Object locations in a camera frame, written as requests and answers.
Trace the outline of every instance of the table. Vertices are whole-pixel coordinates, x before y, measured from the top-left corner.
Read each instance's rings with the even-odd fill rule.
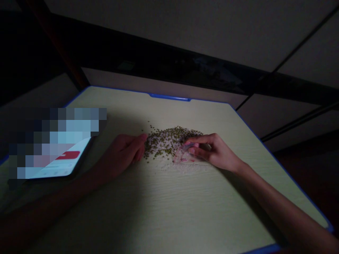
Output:
[[[218,133],[268,183],[333,230],[226,103],[90,86],[68,107],[107,108],[107,126],[96,138],[82,172],[98,160],[116,135],[149,133],[150,124],[158,129],[179,125]],[[208,163],[175,165],[156,158],[132,165],[83,199],[27,252],[268,253],[278,250],[280,241],[273,222],[231,173]]]

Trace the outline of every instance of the pixelated area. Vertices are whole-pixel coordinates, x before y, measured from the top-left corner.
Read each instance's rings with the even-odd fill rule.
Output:
[[[97,136],[106,126],[106,108],[24,108],[8,119],[9,186],[32,178],[76,143]]]

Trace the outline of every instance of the blue table edge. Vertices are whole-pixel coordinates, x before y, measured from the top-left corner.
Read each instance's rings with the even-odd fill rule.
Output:
[[[79,97],[84,91],[86,91],[90,87],[100,87],[100,88],[107,88],[107,89],[113,89],[113,90],[121,90],[121,91],[128,91],[128,92],[138,92],[138,91],[132,91],[132,90],[126,90],[126,89],[118,89],[118,88],[111,88],[111,87],[104,87],[104,86],[88,86],[81,92],[79,92],[70,102],[68,102],[65,106],[67,107],[69,104],[71,104],[77,97]],[[147,92],[138,92],[138,93],[146,93],[152,98],[159,98],[159,99],[171,99],[176,101],[186,101],[190,102],[191,98],[182,98],[182,97],[176,97],[176,96],[169,96],[169,95],[159,95],[156,93],[147,93]],[[209,101],[209,100],[203,100],[203,99],[194,99],[197,101]],[[255,137],[260,141],[260,143],[266,148],[266,150],[271,154],[271,156],[275,159],[275,161],[282,167],[282,169],[285,171],[285,173],[292,179],[292,181],[295,183],[295,185],[301,190],[301,192],[305,195],[305,197],[311,202],[311,204],[318,210],[318,212],[322,215],[322,217],[326,220],[328,227],[326,228],[327,231],[330,233],[334,232],[334,227],[330,223],[330,221],[327,219],[327,217],[322,213],[322,211],[314,204],[314,202],[309,198],[309,196],[304,192],[304,190],[299,186],[299,184],[293,179],[293,177],[286,171],[286,169],[281,165],[281,163],[275,158],[275,156],[271,153],[271,151],[265,146],[265,144],[261,141],[261,139],[252,131],[252,129],[247,125],[247,123],[243,120],[243,118],[238,114],[238,112],[227,102],[217,102],[217,103],[224,103],[228,104],[240,117],[240,119],[246,124],[246,126],[250,129],[250,131],[255,135]],[[2,165],[7,159],[9,158],[8,155],[6,155],[2,160],[0,160],[0,165]],[[282,247],[278,245],[277,243],[271,244],[268,246],[264,246],[258,249],[254,249],[248,252],[244,252],[243,254],[259,254],[259,253],[272,253],[281,250]]]

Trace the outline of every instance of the wooden beam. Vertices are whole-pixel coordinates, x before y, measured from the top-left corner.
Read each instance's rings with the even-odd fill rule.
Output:
[[[33,17],[47,37],[52,42],[52,45],[60,55],[65,64],[66,72],[75,83],[78,90],[83,90],[89,86],[89,82],[76,61],[70,57],[70,53],[65,49],[64,43],[58,36],[51,18],[51,12],[43,0],[17,0],[20,8],[24,13]]]

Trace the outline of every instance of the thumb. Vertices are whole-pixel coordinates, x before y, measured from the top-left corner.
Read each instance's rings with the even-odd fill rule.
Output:
[[[189,152],[190,154],[199,156],[199,157],[201,157],[201,158],[203,158],[203,159],[205,159],[205,160],[207,160],[207,161],[208,161],[209,156],[210,156],[210,152],[209,152],[209,151],[205,151],[205,150],[203,150],[203,149],[201,149],[201,148],[197,148],[197,147],[191,147],[191,148],[189,148],[189,149],[188,149],[188,152]]]
[[[139,148],[144,145],[146,140],[147,134],[141,134],[132,141],[132,143],[125,149],[125,152],[134,156]]]

